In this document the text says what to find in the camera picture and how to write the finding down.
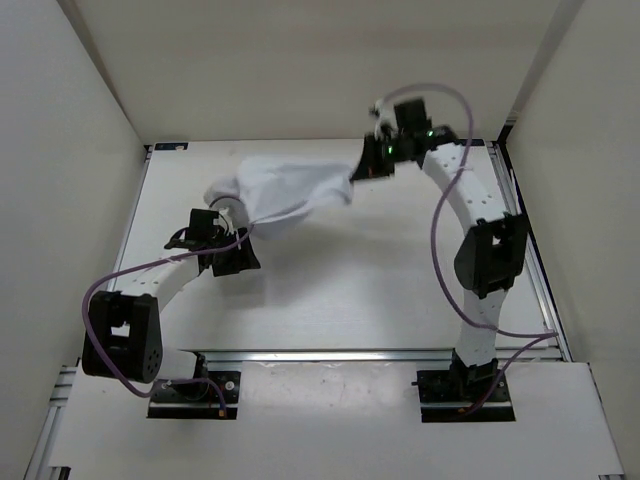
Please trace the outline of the white fabric skirt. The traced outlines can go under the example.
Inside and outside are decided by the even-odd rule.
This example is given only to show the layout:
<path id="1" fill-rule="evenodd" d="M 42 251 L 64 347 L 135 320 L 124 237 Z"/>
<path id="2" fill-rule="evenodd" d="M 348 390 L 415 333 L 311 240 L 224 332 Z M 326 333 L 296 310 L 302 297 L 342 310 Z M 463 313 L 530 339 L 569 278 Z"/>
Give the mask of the white fabric skirt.
<path id="1" fill-rule="evenodd" d="M 234 222 L 252 226 L 261 240 L 303 222 L 314 210 L 348 206 L 352 168 L 329 160 L 249 156 L 234 174 L 214 181 L 203 194 L 209 207 L 228 208 Z"/>

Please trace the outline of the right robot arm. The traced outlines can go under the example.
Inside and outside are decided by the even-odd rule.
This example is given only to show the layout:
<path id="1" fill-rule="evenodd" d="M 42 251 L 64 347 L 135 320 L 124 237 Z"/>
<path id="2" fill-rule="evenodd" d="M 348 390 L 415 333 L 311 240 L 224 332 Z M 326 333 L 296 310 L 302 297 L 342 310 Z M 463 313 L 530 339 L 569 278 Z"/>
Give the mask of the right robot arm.
<path id="1" fill-rule="evenodd" d="M 449 126 L 433 125 L 423 100 L 405 100 L 393 110 L 393 123 L 382 121 L 365 135 L 351 179 L 389 177 L 396 164 L 414 162 L 440 188 L 439 202 L 453 209 L 464 234 L 454 258 L 464 303 L 457 309 L 463 325 L 453 355 L 461 367 L 450 373 L 449 387 L 458 398 L 470 400 L 485 387 L 481 370 L 491 371 L 496 364 L 500 311 L 523 270 L 528 222 L 508 213 L 467 168 L 465 145 Z"/>

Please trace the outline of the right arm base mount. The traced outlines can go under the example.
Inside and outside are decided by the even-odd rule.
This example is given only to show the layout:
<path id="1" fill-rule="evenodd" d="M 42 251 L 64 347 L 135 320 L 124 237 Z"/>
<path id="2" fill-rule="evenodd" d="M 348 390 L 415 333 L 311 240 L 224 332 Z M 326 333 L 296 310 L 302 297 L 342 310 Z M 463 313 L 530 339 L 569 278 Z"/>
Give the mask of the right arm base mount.
<path id="1" fill-rule="evenodd" d="M 516 416 L 504 373 L 493 359 L 467 367 L 453 354 L 447 369 L 416 372 L 422 423 L 503 423 Z"/>

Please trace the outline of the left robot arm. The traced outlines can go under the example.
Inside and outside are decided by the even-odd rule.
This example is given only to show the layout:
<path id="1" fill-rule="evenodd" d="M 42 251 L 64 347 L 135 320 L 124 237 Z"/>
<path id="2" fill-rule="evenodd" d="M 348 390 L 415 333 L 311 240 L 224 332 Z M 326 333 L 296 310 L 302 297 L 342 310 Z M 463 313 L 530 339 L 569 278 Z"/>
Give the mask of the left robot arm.
<path id="1" fill-rule="evenodd" d="M 110 275 L 109 279 L 139 274 L 122 290 L 99 291 L 91 286 L 82 301 L 84 373 L 117 379 L 130 390 L 135 383 L 175 385 L 188 400 L 205 396 L 210 377 L 204 356 L 166 346 L 160 315 L 184 287 L 207 271 L 222 277 L 259 269 L 252 229 L 234 225 L 220 211 L 193 209 L 189 224 L 164 245 L 176 255 Z"/>

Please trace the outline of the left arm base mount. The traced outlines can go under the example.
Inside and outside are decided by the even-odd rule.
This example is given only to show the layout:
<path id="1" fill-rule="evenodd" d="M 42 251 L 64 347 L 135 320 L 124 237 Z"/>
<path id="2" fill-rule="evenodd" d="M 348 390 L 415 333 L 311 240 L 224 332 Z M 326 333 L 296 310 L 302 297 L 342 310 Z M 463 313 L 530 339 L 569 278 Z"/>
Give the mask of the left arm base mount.
<path id="1" fill-rule="evenodd" d="M 197 355 L 196 377 L 208 376 L 209 383 L 176 385 L 155 393 L 147 408 L 148 419 L 236 420 L 241 392 L 239 367 L 210 367 L 206 357 Z"/>

